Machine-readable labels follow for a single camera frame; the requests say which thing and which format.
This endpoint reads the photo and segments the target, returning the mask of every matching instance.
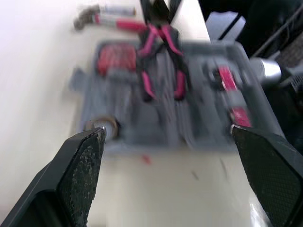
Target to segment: black pliers handle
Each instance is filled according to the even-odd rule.
[[[152,47],[156,38],[160,36],[164,42],[169,56],[172,59],[176,70],[176,87],[174,91],[174,98],[182,100],[186,92],[186,80],[188,78],[188,69],[183,61],[183,53],[178,46],[179,32],[171,27],[169,24],[162,25],[160,28],[149,24],[148,29],[142,34],[142,46],[137,52],[137,74],[142,91],[143,100],[145,102],[156,98],[153,90],[151,79],[147,72],[148,62],[151,57]]]

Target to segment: pink utility knife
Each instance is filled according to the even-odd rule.
[[[228,67],[219,67],[218,69],[220,78],[222,80],[222,86],[225,91],[238,90],[236,83],[233,79],[232,72]],[[233,107],[231,109],[233,121],[237,125],[251,127],[250,119],[246,110],[243,107]]]

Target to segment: gray tool case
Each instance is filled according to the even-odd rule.
[[[135,72],[110,69],[106,77],[97,71],[99,53],[105,45],[136,42],[104,42],[97,47],[93,73],[77,69],[71,85],[85,96],[79,131],[85,122],[100,116],[112,116],[119,122],[119,136],[106,142],[105,150],[120,152],[134,146],[175,148],[186,143],[191,148],[233,144],[230,136],[231,106],[244,107],[252,127],[283,136],[260,83],[239,44],[182,43],[189,68],[192,90],[183,101],[173,98],[175,69],[163,49],[148,72],[156,88],[157,100],[144,103]],[[214,71],[228,66],[239,92],[220,91],[215,86]]]

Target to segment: hammer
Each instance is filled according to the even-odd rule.
[[[108,27],[115,27],[122,30],[140,33],[146,30],[146,25],[143,22],[135,20],[115,19],[103,17],[100,12],[99,5],[90,6],[85,8],[79,17],[74,20],[74,27],[77,31],[84,28],[86,24],[105,25]]]

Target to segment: white table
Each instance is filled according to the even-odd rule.
[[[122,2],[135,6],[142,20],[139,0]],[[0,222],[75,133],[82,97],[68,89],[74,67],[87,69],[101,40],[137,38],[106,27],[73,32],[78,6],[94,3],[12,0],[2,5]],[[173,25],[182,39],[209,40],[197,0],[183,0]],[[152,163],[105,152],[90,227],[249,226],[252,192],[237,154],[180,151],[154,156]]]

